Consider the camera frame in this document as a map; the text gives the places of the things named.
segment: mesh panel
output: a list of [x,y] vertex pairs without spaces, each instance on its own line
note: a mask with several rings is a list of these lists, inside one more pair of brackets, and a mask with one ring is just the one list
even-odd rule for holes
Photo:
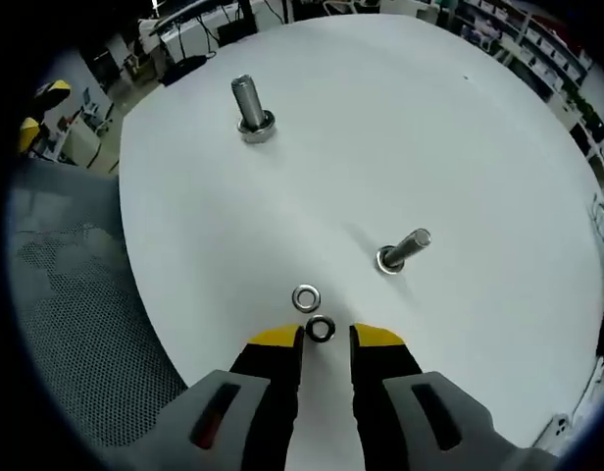
[[[186,386],[149,323],[123,240],[83,222],[85,208],[71,198],[36,193],[45,200],[33,209],[28,196],[14,192],[9,250],[24,338],[50,393],[82,435],[92,445],[127,445]],[[49,219],[47,201],[62,208]]]

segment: shelving unit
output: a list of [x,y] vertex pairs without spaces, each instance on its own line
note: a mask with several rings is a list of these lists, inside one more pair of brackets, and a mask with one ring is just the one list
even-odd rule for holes
[[[511,49],[510,45],[508,45],[509,41],[511,41],[511,39],[508,36],[503,36],[503,38],[501,39],[501,45],[503,49]],[[557,86],[557,84],[555,83],[556,80],[551,80],[548,77],[548,73],[550,72],[551,75],[556,78],[557,76],[554,72],[550,71],[547,68],[542,71],[538,66],[538,59],[532,52],[527,50],[525,47],[516,45],[515,49],[520,49],[520,53],[514,52],[514,58],[520,63],[522,63],[525,67],[527,67],[527,69],[529,69],[535,76],[537,76],[546,85],[546,87],[550,90],[551,93],[559,93],[561,91],[561,86]],[[548,101],[549,98],[549,96],[546,96],[544,97],[544,100]]]
[[[492,20],[494,25],[501,26],[506,33],[510,34],[514,38],[521,33],[522,23],[526,16],[515,9],[503,9],[485,0],[460,1],[458,10],[460,10],[460,12],[466,16],[483,16],[489,20]],[[461,13],[456,13],[456,17],[468,24],[474,24],[474,20],[470,21]]]
[[[568,86],[579,88],[585,79],[591,60],[583,53],[578,56],[571,51],[553,31],[536,21],[531,14],[503,0],[459,0],[455,19],[474,27],[476,18],[489,20],[515,42],[529,49],[535,60],[544,63]],[[555,89],[561,89],[561,84],[558,83]]]

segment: metal washer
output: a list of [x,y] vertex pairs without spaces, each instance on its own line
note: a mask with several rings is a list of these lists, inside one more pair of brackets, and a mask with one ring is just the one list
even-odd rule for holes
[[257,130],[250,130],[245,125],[245,120],[241,118],[236,125],[236,128],[241,133],[241,138],[248,144],[260,144],[265,142],[267,139],[274,135],[276,132],[276,118],[274,113],[270,110],[263,110],[265,112],[265,122]]
[[386,275],[396,275],[400,273],[400,271],[404,268],[404,262],[400,262],[399,265],[395,267],[390,267],[384,264],[384,256],[391,249],[395,248],[393,245],[386,245],[385,247],[381,247],[377,252],[377,266],[378,269],[381,270]]
[[[309,292],[313,295],[313,302],[311,304],[302,304],[300,302],[300,295],[304,292]],[[317,288],[311,285],[300,285],[298,288],[294,289],[293,294],[291,295],[291,300],[293,301],[295,308],[300,312],[304,312],[305,314],[315,311],[318,307],[320,307],[320,303],[322,302],[320,292]]]
[[[313,331],[313,326],[315,326],[316,324],[320,324],[320,323],[326,324],[326,326],[328,327],[328,331],[323,336],[318,336]],[[324,342],[332,339],[332,337],[334,336],[334,333],[336,332],[336,327],[334,325],[334,321],[332,319],[330,319],[328,316],[323,316],[322,314],[316,314],[311,319],[309,319],[308,322],[306,323],[305,332],[306,332],[306,335],[309,336],[309,339],[311,339],[312,341],[314,341],[316,343],[324,343]]]

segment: white round table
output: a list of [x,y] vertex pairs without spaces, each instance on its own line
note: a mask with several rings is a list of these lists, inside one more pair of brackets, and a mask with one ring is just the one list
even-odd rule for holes
[[[230,81],[251,75],[276,135],[248,145]],[[348,326],[401,336],[531,445],[594,364],[602,285],[571,137],[511,72],[440,28],[360,15],[227,46],[126,116],[127,252],[163,347],[194,384],[264,329],[304,324],[311,284],[336,336],[306,341],[288,469],[363,469]],[[394,277],[376,251],[432,244]]]

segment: yellow object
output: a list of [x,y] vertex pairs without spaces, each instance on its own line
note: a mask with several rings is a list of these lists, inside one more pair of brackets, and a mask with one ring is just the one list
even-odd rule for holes
[[64,80],[56,80],[49,87],[50,90],[71,90],[71,86],[66,83]]
[[297,324],[269,329],[251,339],[248,343],[268,346],[293,346],[295,334],[298,332]]
[[387,329],[355,324],[359,336],[359,346],[391,346],[404,345],[404,341]]
[[27,151],[39,133],[38,121],[33,118],[25,118],[19,131],[19,153]]

